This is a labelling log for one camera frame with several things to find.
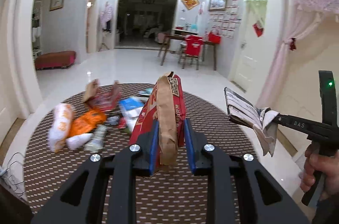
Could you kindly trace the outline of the red brown paper snack bag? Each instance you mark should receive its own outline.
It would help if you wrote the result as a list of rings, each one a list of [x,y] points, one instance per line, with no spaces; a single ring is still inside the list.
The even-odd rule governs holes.
[[[135,144],[139,135],[151,131],[158,121],[156,169],[176,164],[178,149],[185,144],[186,106],[181,79],[174,72],[160,76],[136,121],[129,144]]]

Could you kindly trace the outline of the small white plastic bottle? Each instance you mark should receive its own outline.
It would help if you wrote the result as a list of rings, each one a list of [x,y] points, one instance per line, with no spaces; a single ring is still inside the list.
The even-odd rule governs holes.
[[[92,136],[92,133],[83,133],[67,138],[65,142],[70,150],[76,150],[89,142]]]

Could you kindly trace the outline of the red torn cardboard box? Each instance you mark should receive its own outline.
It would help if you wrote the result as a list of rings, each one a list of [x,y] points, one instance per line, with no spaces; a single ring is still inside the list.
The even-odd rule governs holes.
[[[118,81],[115,81],[113,85],[109,85],[109,89],[105,91],[100,87],[98,79],[95,79],[86,85],[83,95],[83,103],[88,108],[101,112],[113,111],[120,99],[121,91]]]

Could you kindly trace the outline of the orange snack packet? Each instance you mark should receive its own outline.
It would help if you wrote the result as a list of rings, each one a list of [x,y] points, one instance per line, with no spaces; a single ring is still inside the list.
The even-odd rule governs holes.
[[[90,133],[97,127],[97,125],[103,124],[106,119],[107,117],[105,113],[97,109],[91,109],[77,119],[73,120],[68,133],[68,138],[84,133]]]

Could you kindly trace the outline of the chair with red shirt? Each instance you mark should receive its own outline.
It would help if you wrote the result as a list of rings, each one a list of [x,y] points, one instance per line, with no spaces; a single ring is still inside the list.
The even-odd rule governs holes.
[[[187,35],[185,36],[185,43],[179,53],[178,63],[182,61],[182,69],[184,69],[186,59],[190,58],[191,63],[196,60],[196,70],[199,70],[199,56],[204,45],[203,38],[197,35]]]

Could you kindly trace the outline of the white orange plastic bag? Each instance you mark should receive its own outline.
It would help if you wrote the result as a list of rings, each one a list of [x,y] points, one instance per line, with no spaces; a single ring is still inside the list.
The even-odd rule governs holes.
[[[74,119],[74,108],[71,104],[60,103],[53,110],[53,122],[48,132],[48,145],[57,153],[65,145],[71,123]]]

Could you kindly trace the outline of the dark wooden dining table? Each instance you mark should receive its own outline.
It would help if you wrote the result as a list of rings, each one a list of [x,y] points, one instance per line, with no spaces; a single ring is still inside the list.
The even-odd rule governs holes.
[[[169,52],[169,48],[172,40],[179,40],[181,42],[181,48],[179,49],[179,60],[178,63],[183,61],[182,69],[185,68],[186,59],[190,58],[191,62],[196,60],[196,69],[199,69],[199,58],[202,56],[204,61],[205,47],[211,46],[213,48],[213,69],[217,70],[217,46],[218,43],[212,42],[209,40],[204,40],[204,38],[197,35],[170,35],[163,34],[163,43],[161,44],[158,56],[160,56],[163,51],[163,57],[161,59],[160,65],[164,65],[165,58]]]

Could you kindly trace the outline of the red gift bag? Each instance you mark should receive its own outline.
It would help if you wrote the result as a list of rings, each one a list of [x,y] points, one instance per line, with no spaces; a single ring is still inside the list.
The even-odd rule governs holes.
[[[208,33],[208,41],[213,44],[220,44],[221,38],[222,36],[217,28],[212,28],[212,30]]]

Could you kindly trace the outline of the red paper door decoration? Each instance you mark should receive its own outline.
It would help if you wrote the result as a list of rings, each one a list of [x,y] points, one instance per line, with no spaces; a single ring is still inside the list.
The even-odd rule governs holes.
[[[264,23],[261,20],[257,20],[254,24],[253,24],[253,29],[255,34],[257,35],[258,38],[260,38],[263,35],[264,32]]]

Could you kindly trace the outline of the maroon upholstered bench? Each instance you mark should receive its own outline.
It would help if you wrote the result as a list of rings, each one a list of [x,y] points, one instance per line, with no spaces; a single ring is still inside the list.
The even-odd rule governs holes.
[[[68,68],[75,63],[75,51],[61,51],[40,55],[35,60],[36,70]]]

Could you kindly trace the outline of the white coat rack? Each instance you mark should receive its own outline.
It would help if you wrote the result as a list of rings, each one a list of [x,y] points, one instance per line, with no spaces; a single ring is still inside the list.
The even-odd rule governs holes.
[[[102,40],[101,44],[99,45],[99,51],[109,50],[109,47],[106,44],[106,37],[111,34],[112,18],[113,18],[113,7],[108,1],[106,1],[105,7],[100,14]]]

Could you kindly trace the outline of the red diamond wall decoration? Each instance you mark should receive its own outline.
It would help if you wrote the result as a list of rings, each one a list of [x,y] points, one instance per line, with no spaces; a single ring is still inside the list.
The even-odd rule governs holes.
[[[200,4],[199,0],[181,0],[187,10],[191,10]]]

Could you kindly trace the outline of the framed picture right wall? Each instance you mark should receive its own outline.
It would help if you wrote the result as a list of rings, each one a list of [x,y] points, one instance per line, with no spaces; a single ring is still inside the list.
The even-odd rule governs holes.
[[[210,0],[209,11],[224,11],[226,10],[228,0]]]

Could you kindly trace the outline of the framed picture wall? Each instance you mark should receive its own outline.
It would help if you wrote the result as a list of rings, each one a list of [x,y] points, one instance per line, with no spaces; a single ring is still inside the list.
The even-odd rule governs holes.
[[[226,10],[228,0],[210,0],[209,11],[224,11]]]
[[[64,0],[51,0],[49,10],[54,11],[63,8]]]

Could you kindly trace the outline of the framed picture left wall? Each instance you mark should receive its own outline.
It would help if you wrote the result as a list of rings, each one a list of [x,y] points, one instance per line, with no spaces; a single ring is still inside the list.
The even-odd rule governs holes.
[[[64,0],[51,0],[49,10],[54,11],[63,8]]]

